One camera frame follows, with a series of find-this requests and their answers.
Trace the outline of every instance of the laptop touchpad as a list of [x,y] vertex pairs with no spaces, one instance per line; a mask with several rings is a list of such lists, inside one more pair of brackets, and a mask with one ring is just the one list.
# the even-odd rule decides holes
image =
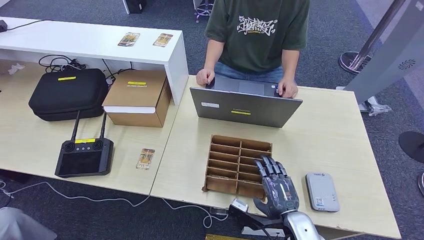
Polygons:
[[238,91],[245,94],[264,95],[265,84],[243,81],[238,85]]

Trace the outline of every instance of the person's hand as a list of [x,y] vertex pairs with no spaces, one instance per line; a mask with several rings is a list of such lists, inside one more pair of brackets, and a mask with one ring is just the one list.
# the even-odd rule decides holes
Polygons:
[[294,77],[284,76],[278,83],[278,94],[283,98],[294,98],[298,94]]
[[196,75],[197,84],[210,84],[215,77],[215,72],[213,69],[203,68]]

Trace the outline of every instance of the trading card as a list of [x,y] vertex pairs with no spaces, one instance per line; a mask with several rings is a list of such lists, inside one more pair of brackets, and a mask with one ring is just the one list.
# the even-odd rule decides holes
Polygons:
[[157,37],[156,41],[154,41],[153,45],[164,48],[167,46],[168,42],[171,40],[172,37],[173,35],[171,34],[161,33]]
[[155,154],[154,149],[143,148],[141,150],[140,158],[138,159],[136,169],[149,170],[150,164],[152,163],[153,155]]
[[139,39],[140,33],[128,32],[123,36],[121,41],[118,43],[118,46],[132,47]]

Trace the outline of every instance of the laptop lid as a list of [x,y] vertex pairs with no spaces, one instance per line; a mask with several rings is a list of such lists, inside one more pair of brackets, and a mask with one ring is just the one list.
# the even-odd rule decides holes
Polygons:
[[190,87],[201,118],[282,128],[302,100]]

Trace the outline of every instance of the qr code sticker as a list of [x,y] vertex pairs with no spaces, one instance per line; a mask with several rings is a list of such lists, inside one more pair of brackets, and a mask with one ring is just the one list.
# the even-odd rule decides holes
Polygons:
[[315,203],[317,206],[324,206],[324,201],[321,197],[315,197]]

